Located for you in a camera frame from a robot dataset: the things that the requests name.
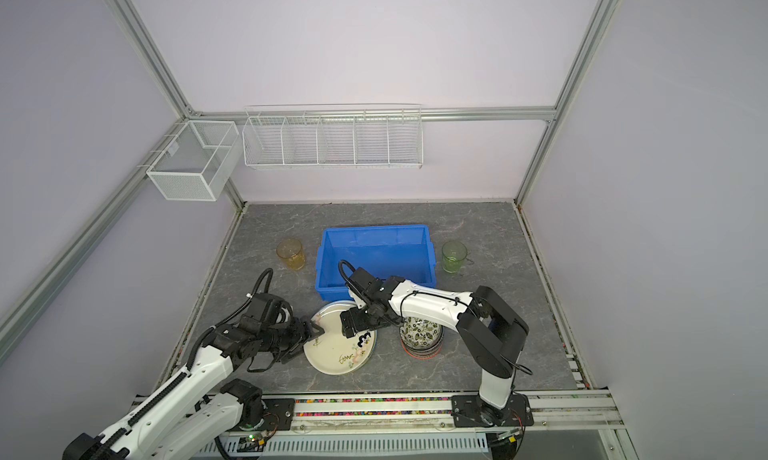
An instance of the wire basket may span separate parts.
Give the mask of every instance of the wire basket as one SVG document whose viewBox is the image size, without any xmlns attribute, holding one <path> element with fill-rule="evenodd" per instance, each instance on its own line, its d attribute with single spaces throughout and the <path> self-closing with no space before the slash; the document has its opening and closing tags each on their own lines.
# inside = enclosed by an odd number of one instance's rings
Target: wire basket
<svg viewBox="0 0 768 460">
<path fill-rule="evenodd" d="M 249 167 L 421 167 L 421 112 L 408 109 L 263 111 L 246 108 L 243 127 Z"/>
<path fill-rule="evenodd" d="M 216 201 L 240 159 L 233 121 L 189 120 L 147 175 L 168 200 Z"/>
</svg>

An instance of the cream plate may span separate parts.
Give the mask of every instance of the cream plate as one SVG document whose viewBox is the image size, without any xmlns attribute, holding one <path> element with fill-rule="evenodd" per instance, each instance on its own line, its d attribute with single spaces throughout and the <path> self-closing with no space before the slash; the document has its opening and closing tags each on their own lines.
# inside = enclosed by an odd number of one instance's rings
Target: cream plate
<svg viewBox="0 0 768 460">
<path fill-rule="evenodd" d="M 358 332 L 348 339 L 341 332 L 341 312 L 353 308 L 352 301 L 329 303 L 312 317 L 325 333 L 304 344 L 304 355 L 313 367 L 328 375 L 342 375 L 359 369 L 376 345 L 376 331 Z"/>
</svg>

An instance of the gray marble tabletop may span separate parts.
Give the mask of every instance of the gray marble tabletop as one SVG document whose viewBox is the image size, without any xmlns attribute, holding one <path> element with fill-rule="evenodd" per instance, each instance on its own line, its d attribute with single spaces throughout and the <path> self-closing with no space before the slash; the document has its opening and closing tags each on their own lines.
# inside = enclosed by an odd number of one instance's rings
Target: gray marble tabletop
<svg viewBox="0 0 768 460">
<path fill-rule="evenodd" d="M 519 373 L 517 389 L 576 388 L 514 207 L 507 203 L 249 205 L 192 338 L 234 311 L 267 267 L 275 269 L 270 292 L 289 301 L 297 316 L 312 315 L 326 305 L 314 288 L 317 248 L 325 228 L 404 224 L 429 226 L 438 253 L 437 288 L 474 291 L 487 285 L 528 323 L 531 331 L 520 363 L 534 375 Z M 275 254 L 286 237 L 298 237 L 304 245 L 306 266 L 301 271 L 289 270 Z M 451 239 L 469 250 L 466 264 L 455 275 L 440 266 L 440 246 Z M 262 355 L 269 357 L 260 354 L 254 367 L 268 363 Z M 355 372 L 326 375 L 301 355 L 263 373 L 248 373 L 242 366 L 233 376 L 264 393 L 396 392 L 476 390 L 480 372 L 453 331 L 446 331 L 437 356 L 415 359 L 402 349 L 398 329 L 389 327 L 379 331 L 370 360 Z"/>
</svg>

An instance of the glass cup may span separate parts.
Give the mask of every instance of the glass cup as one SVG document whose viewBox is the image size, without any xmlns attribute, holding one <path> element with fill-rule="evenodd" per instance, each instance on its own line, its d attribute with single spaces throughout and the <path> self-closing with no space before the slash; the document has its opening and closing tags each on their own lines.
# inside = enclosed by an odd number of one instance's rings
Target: glass cup
<svg viewBox="0 0 768 460">
<path fill-rule="evenodd" d="M 287 238 L 277 245 L 277 256 L 292 271 L 300 271 L 306 263 L 304 258 L 304 246 L 297 238 Z"/>
<path fill-rule="evenodd" d="M 447 241 L 442 245 L 442 269 L 457 273 L 467 259 L 467 248 L 459 241 Z"/>
</svg>

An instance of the white wall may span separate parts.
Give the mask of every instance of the white wall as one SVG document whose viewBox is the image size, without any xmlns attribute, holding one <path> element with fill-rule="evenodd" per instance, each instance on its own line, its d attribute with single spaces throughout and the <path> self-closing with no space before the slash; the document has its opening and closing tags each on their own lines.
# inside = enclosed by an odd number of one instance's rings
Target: white wall
<svg viewBox="0 0 768 460">
<path fill-rule="evenodd" d="M 764 458 L 768 0 L 624 0 L 524 210 L 641 458 Z"/>
<path fill-rule="evenodd" d="M 195 109 L 550 106 L 597 0 L 133 0 Z"/>
<path fill-rule="evenodd" d="M 154 389 L 232 219 L 218 202 L 138 199 L 0 366 L 4 460 L 61 458 Z"/>
<path fill-rule="evenodd" d="M 539 120 L 424 123 L 422 168 L 254 171 L 233 179 L 247 201 L 513 198 L 542 138 Z"/>
<path fill-rule="evenodd" d="M 175 120 L 102 0 L 0 0 L 0 315 Z"/>
<path fill-rule="evenodd" d="M 0 0 L 0 315 L 174 121 L 102 0 Z M 231 218 L 146 184 L 0 366 L 2 458 L 60 458 L 152 389 Z"/>
</svg>

